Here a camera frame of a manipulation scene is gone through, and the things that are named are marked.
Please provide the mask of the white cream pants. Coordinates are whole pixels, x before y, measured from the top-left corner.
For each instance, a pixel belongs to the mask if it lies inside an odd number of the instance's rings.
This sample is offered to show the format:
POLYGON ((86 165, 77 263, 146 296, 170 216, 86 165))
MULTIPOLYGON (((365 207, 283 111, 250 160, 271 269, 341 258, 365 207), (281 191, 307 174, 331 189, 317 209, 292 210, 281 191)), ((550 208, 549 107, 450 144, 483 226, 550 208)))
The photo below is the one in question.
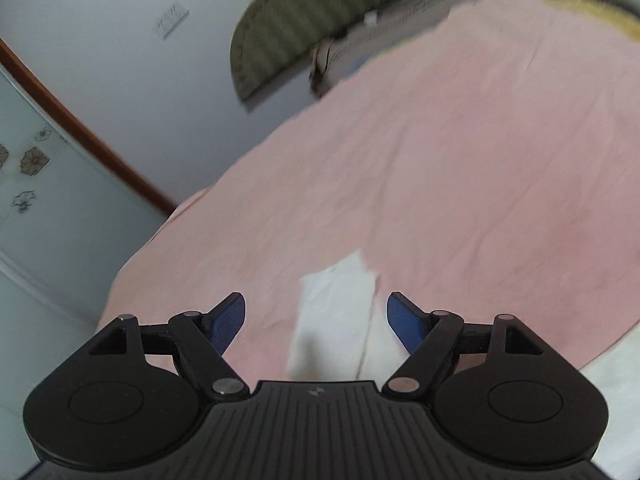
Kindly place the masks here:
POLYGON ((384 385, 408 352, 388 325, 377 288, 378 274, 360 252, 302 278, 288 378, 384 385))

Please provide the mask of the frosted glass wardrobe door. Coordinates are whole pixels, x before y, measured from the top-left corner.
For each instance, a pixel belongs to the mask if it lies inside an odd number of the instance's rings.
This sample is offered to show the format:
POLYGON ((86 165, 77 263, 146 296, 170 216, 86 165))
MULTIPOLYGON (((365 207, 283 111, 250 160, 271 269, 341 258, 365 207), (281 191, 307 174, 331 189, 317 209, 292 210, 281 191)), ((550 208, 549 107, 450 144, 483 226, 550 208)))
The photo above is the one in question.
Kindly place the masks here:
POLYGON ((3 269, 96 324, 116 274, 163 221, 1 74, 3 269))

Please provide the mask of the pink bed sheet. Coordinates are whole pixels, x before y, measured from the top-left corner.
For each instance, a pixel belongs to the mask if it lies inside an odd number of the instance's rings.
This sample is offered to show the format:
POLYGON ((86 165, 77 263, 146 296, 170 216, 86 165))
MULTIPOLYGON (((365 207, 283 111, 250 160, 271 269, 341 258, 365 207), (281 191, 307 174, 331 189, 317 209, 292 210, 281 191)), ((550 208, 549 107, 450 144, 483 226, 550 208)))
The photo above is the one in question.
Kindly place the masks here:
POLYGON ((509 312, 578 367, 608 350, 639 319, 638 41, 549 0, 458 6, 183 203, 102 318, 240 292, 227 361, 286 379, 302 278, 353 252, 384 304, 509 312))

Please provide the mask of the olive green padded headboard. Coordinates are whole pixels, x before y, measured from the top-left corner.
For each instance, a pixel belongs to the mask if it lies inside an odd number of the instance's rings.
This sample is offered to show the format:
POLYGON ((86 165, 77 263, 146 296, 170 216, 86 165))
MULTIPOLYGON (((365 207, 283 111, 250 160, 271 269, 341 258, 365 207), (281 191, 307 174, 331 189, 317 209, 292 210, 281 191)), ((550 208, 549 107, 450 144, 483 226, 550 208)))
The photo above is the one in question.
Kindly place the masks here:
POLYGON ((395 1, 253 0, 231 40, 230 70, 236 95, 248 101, 320 40, 395 1))

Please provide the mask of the brown wooden door frame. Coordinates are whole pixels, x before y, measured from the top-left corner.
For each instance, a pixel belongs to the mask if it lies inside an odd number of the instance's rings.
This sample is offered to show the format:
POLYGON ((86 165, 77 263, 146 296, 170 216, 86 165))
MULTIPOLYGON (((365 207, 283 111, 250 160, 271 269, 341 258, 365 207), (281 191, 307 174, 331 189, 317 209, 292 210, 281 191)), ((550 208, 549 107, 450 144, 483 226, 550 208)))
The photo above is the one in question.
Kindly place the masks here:
POLYGON ((176 204, 174 202, 154 188, 136 170, 129 167, 106 143, 75 117, 32 73, 4 40, 1 40, 1 66, 74 141, 123 184, 126 184, 137 196, 146 200, 166 217, 175 210, 176 204))

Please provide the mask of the white wall socket plate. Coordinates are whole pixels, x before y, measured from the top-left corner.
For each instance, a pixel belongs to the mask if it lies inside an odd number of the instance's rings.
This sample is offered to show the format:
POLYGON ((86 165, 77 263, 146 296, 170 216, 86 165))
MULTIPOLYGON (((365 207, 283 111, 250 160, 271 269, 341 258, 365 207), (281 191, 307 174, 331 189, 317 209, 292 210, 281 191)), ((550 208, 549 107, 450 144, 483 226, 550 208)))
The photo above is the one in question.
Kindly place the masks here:
POLYGON ((165 40, 190 14, 180 2, 172 4, 153 24, 153 32, 165 40))

